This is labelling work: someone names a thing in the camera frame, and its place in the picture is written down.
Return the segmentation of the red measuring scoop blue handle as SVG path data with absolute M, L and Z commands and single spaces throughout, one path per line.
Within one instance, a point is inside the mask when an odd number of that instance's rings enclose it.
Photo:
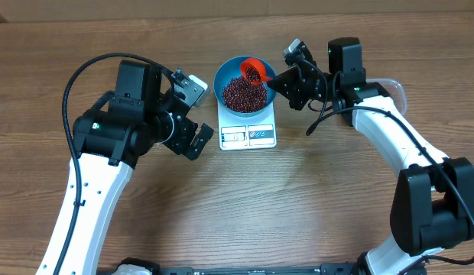
M 249 57 L 245 59 L 244 61 L 242 61 L 240 64 L 240 67 L 239 67 L 240 73 L 242 74 L 244 78 L 245 78 L 245 69 L 249 66 L 253 66 L 257 69 L 257 71 L 259 71 L 259 74 L 261 76 L 261 83 L 266 83 L 267 81 L 271 80 L 271 77 L 267 76 L 267 71 L 263 62 L 261 62 L 259 59 L 254 58 L 254 57 Z

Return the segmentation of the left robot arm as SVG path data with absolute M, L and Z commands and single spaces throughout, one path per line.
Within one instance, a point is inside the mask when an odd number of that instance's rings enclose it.
M 115 88 L 74 123 L 67 118 L 70 90 L 63 94 L 62 119 L 71 153 L 69 179 L 39 274 L 94 274 L 109 223 L 139 157 L 155 144 L 195 160 L 213 129 L 187 118 L 209 86 L 194 75 L 129 54 L 121 55 Z

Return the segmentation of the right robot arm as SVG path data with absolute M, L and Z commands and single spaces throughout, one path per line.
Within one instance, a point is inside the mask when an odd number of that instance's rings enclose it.
M 284 51 L 287 70 L 268 85 L 300 110 L 322 102 L 319 120 L 341 115 L 384 157 L 397 177 L 391 234 L 355 263 L 322 264 L 322 274 L 423 274 L 443 251 L 474 241 L 474 166 L 432 146 L 399 112 L 394 83 L 369 79 L 356 37 L 328 43 L 329 69 L 317 67 L 301 40 Z

